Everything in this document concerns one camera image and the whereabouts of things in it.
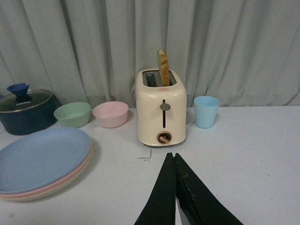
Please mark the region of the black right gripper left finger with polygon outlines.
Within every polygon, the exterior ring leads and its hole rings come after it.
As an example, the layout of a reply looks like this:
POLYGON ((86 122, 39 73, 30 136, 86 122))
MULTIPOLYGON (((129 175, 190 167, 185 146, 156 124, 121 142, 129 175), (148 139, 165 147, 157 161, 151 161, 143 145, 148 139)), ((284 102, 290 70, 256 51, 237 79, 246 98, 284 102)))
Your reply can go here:
POLYGON ((167 153, 150 197, 135 224, 174 225, 175 206, 175 162, 172 153, 167 153))

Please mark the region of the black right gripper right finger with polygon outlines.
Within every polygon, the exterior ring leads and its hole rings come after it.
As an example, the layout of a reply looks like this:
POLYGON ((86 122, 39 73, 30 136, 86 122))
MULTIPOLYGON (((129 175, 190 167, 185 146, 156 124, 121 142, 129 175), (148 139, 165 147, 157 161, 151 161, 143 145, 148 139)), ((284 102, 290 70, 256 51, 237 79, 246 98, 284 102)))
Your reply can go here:
POLYGON ((180 154, 175 154, 176 196, 191 225, 241 225, 210 192, 180 154))

